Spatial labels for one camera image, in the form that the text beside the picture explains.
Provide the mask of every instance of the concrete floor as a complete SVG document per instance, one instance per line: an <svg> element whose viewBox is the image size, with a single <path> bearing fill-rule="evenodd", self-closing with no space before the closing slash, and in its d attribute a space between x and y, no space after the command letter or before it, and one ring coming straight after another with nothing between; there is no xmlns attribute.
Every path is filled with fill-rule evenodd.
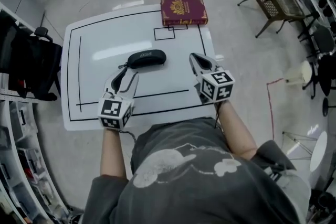
<svg viewBox="0 0 336 224"><path fill-rule="evenodd" d="M44 25L50 28L55 41L62 44L68 24L110 12L118 5L134 1L144 1L145 5L159 3L159 0L50 0L46 5L48 21L45 20ZM283 80L267 87L268 83L282 78L288 68L306 58L307 51L297 39L295 25L286 23L276 34L280 23L274 23L256 39L255 35L267 18L255 0L237 7L240 1L204 0L215 52L224 56L223 66L236 79L231 101L257 144L274 139L281 146L283 130L303 135L317 125L318 130L326 130L327 118L321 113L323 94L319 86L314 100L310 100L309 89L302 91L300 86L287 87ZM62 121L60 100L37 105L36 112L39 138L55 185L58 185L68 204L84 208L91 181L99 175L102 132L67 132ZM132 131L139 135L145 130ZM134 142L127 134L121 139L128 177L131 177L128 164ZM298 161L296 165L314 185L320 171L310 175L307 161Z"/></svg>

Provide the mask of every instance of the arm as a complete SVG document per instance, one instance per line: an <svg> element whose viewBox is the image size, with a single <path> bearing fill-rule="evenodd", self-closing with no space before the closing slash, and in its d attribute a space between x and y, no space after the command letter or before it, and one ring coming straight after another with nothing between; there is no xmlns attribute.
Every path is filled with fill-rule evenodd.
<svg viewBox="0 0 336 224"><path fill-rule="evenodd" d="M116 130L104 129L100 175L117 176L126 179L120 137Z"/></svg>
<svg viewBox="0 0 336 224"><path fill-rule="evenodd" d="M256 142L229 101L222 103L219 121L232 153L251 159L257 152Z"/></svg>

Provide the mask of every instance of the book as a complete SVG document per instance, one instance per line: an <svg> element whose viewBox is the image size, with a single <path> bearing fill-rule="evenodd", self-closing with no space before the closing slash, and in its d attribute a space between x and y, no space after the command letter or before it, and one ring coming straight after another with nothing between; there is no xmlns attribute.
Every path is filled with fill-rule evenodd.
<svg viewBox="0 0 336 224"><path fill-rule="evenodd" d="M203 0L161 0L163 25L205 25L208 17Z"/></svg>

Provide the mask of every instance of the person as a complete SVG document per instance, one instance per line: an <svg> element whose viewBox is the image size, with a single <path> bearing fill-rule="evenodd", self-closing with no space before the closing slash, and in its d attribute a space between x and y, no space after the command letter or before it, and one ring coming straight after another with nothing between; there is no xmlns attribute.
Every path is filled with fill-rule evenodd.
<svg viewBox="0 0 336 224"><path fill-rule="evenodd" d="M152 126L129 181L119 134L105 129L82 223L306 223L309 183L276 143L257 148L229 101L218 117Z"/></svg>

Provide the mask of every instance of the small table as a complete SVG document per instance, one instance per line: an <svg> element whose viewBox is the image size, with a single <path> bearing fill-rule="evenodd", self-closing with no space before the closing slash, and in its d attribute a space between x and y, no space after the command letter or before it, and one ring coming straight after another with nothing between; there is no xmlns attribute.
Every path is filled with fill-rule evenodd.
<svg viewBox="0 0 336 224"><path fill-rule="evenodd" d="M177 122L215 114L203 105L194 88L189 55L215 58L207 27L162 26L160 5L127 8L69 25L64 38L61 99L67 130L102 129L98 99L105 81L128 57L142 50L161 49L162 66L138 70L135 109L126 127Z"/></svg>
<svg viewBox="0 0 336 224"><path fill-rule="evenodd" d="M241 3L248 1L243 0L238 3L238 7ZM277 33L280 32L284 23L287 21L295 21L295 20L303 20L305 19L305 15L301 10L300 6L296 2L296 0L256 0L262 11L265 13L268 21L261 29L261 31L256 35L258 38L262 32L266 30L266 28L273 22L277 20L282 20L282 25Z"/></svg>

